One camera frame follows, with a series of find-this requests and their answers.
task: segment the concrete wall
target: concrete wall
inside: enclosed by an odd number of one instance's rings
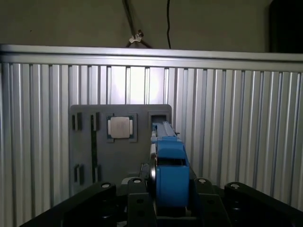
[[[137,28],[168,48],[166,0],[130,0]],[[173,49],[267,51],[271,0],[172,0]],[[0,43],[124,47],[130,30],[121,0],[0,0]]]

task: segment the slot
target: slot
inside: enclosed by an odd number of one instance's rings
[[[97,167],[95,167],[95,178],[96,178],[96,182],[101,181],[101,166],[100,165],[97,165]]]
[[[157,159],[158,166],[185,166],[185,159],[180,158],[158,158]]]
[[[90,116],[90,134],[91,134],[91,166],[93,183],[98,181],[98,175],[96,175],[96,168],[98,168],[97,159],[97,120],[95,115]]]
[[[76,165],[74,168],[74,182],[78,185],[84,184],[84,165]]]
[[[162,123],[166,121],[166,115],[152,115],[151,123]]]
[[[82,114],[77,113],[76,115],[71,116],[71,124],[72,129],[74,131],[81,131],[82,130]]]

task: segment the black metal bracket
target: black metal bracket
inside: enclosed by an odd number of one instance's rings
[[[190,179],[191,214],[183,217],[156,215],[146,182],[146,170],[116,189],[108,182],[95,183],[22,227],[116,226],[127,221],[137,226],[203,227],[303,227],[303,212],[245,184],[232,182],[220,189],[203,178]]]
[[[74,182],[79,186],[84,183],[84,165],[76,165],[74,167]]]

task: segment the gray fixture plate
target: gray fixture plate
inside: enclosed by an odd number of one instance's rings
[[[131,116],[133,136],[109,139],[110,116]],[[73,105],[69,114],[71,194],[96,181],[119,185],[124,178],[137,176],[141,163],[149,161],[152,122],[164,120],[171,122],[170,105]]]

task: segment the cable clip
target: cable clip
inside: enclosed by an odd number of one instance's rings
[[[132,36],[130,39],[129,39],[129,42],[131,44],[133,44],[134,42],[141,42],[142,40],[142,37],[144,36],[143,32],[141,30],[138,31],[138,33],[134,36]]]

